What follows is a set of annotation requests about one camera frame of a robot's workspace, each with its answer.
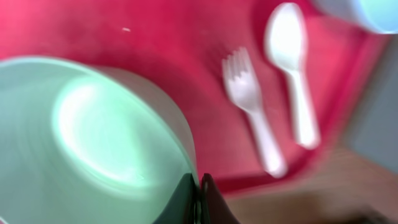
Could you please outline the white plastic fork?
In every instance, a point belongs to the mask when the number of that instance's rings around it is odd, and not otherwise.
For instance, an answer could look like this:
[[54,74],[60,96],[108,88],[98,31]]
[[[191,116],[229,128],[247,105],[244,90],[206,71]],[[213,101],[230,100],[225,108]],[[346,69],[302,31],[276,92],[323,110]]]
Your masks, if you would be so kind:
[[267,121],[261,88],[247,49],[240,47],[223,59],[222,72],[229,100],[249,120],[263,169],[274,178],[283,177],[288,171],[287,162]]

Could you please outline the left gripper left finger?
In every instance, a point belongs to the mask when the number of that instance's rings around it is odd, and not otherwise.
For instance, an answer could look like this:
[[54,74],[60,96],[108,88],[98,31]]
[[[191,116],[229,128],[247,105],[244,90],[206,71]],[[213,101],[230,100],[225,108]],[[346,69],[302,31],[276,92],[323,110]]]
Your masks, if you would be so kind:
[[154,224],[194,224],[196,222],[197,187],[191,173],[180,179],[170,200]]

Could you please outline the light blue bowl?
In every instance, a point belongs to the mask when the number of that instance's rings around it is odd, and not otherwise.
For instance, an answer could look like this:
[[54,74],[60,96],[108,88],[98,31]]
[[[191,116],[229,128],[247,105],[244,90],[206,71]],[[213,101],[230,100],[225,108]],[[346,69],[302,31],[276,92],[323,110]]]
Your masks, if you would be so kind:
[[397,34],[397,0],[312,0],[317,9],[376,34]]

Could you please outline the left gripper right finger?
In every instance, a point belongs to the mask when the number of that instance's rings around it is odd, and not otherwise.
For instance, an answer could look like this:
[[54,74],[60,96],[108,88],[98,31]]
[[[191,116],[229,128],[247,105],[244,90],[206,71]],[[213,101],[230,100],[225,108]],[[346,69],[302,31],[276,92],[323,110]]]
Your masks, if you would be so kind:
[[210,174],[201,180],[201,208],[204,224],[239,224]]

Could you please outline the white plastic spoon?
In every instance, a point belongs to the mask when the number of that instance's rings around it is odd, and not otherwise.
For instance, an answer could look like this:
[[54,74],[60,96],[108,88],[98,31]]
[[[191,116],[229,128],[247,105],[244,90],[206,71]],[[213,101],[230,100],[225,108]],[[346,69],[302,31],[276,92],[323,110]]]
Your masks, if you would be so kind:
[[320,144],[321,137],[305,74],[307,49],[307,30],[299,5],[279,4],[267,23],[264,52],[287,79],[295,141],[312,150]]

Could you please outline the green bowl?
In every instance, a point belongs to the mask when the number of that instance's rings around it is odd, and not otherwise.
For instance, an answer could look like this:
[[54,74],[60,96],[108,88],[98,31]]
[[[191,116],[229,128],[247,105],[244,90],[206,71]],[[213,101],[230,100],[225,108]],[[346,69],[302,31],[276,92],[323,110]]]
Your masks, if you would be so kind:
[[1,61],[1,222],[154,223],[195,146],[177,104],[119,68]]

